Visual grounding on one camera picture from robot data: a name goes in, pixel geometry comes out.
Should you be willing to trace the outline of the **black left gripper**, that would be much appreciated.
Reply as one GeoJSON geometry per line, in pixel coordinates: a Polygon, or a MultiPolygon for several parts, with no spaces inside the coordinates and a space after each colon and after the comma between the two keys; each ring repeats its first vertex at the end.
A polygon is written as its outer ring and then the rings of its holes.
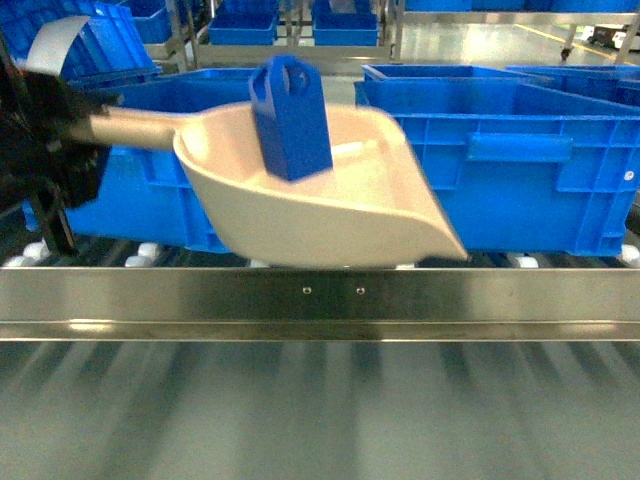
{"type": "Polygon", "coordinates": [[[116,95],[18,68],[1,42],[1,214],[29,202],[54,254],[77,253],[66,210],[97,198],[111,151],[72,140],[66,129],[117,102],[116,95]]]}

